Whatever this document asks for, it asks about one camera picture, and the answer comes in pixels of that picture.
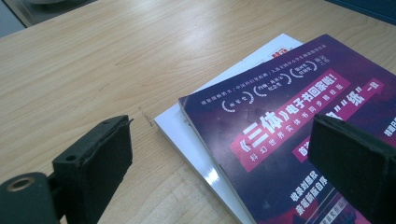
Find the wood grain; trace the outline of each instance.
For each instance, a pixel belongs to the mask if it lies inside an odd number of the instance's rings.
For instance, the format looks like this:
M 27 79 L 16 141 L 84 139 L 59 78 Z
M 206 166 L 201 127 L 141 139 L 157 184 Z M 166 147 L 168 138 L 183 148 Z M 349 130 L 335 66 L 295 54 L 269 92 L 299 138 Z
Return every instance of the wood grain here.
M 52 172 L 96 123 L 134 119 L 101 223 L 237 222 L 153 119 L 272 38 L 329 34 L 396 73 L 396 28 L 325 1 L 98 0 L 0 39 L 0 182 Z

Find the purple magazine cover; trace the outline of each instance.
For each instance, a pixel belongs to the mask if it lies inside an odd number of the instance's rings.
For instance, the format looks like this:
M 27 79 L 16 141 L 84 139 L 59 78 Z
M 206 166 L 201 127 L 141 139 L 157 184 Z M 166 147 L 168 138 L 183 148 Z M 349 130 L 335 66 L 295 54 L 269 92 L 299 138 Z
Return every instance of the purple magazine cover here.
M 323 35 L 179 103 L 257 223 L 368 223 L 307 159 L 312 118 L 347 120 L 396 147 L 395 86 Z

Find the white book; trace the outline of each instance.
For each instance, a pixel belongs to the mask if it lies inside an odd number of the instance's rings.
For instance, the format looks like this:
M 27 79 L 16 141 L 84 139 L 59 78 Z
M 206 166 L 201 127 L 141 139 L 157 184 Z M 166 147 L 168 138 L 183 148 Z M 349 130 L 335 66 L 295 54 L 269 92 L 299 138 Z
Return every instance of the white book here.
M 235 64 L 207 82 L 197 91 L 245 72 L 252 67 L 273 59 L 276 55 L 297 48 L 300 45 L 302 45 L 301 42 L 288 35 L 282 34 L 270 41 L 268 44 L 257 49 L 241 62 Z M 233 191 L 227 184 L 225 177 L 222 176 L 217 165 L 207 153 L 201 140 L 185 119 L 179 105 L 174 104 L 154 120 L 191 166 L 205 179 L 206 183 L 229 207 L 236 218 L 242 223 L 251 223 L 248 214 L 233 194 Z

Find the book cover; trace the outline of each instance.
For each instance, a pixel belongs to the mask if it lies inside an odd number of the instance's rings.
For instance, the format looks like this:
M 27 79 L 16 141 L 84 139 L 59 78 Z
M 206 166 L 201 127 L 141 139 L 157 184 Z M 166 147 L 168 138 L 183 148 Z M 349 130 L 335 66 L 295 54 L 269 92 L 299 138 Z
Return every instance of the book cover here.
M 323 35 L 179 103 L 255 222 L 365 223 L 307 160 L 312 118 L 348 120 L 396 146 L 395 84 Z
M 300 46 L 302 43 L 282 34 L 255 50 L 239 63 L 233 65 L 220 75 L 207 82 L 199 90 L 219 83 L 229 77 L 236 76 L 260 63 L 267 62 L 286 51 Z M 203 178 L 220 200 L 230 209 L 241 223 L 251 223 L 247 212 L 241 206 L 228 185 L 225 177 L 207 153 L 201 140 L 186 121 L 178 104 L 161 113 L 155 118 L 160 130 L 175 145 L 175 148 L 187 160 L 191 167 Z

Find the book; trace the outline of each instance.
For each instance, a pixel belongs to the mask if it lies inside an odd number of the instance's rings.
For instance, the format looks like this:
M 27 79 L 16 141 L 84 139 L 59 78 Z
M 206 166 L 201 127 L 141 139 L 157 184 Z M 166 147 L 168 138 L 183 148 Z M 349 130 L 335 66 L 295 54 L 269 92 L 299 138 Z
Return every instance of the book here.
M 322 35 L 179 104 L 252 222 L 368 223 L 307 159 L 312 118 L 347 120 L 396 146 L 395 84 Z
M 302 43 L 288 35 L 279 35 L 269 43 L 257 49 L 244 60 L 230 67 L 217 77 L 207 82 L 203 88 L 214 85 L 226 78 L 236 76 L 260 63 L 266 62 L 300 46 Z M 251 223 L 246 211 L 236 199 L 222 173 L 207 153 L 204 145 L 186 121 L 178 104 L 171 106 L 155 119 L 164 135 L 175 145 L 191 167 L 213 189 L 220 200 L 230 209 L 241 223 Z

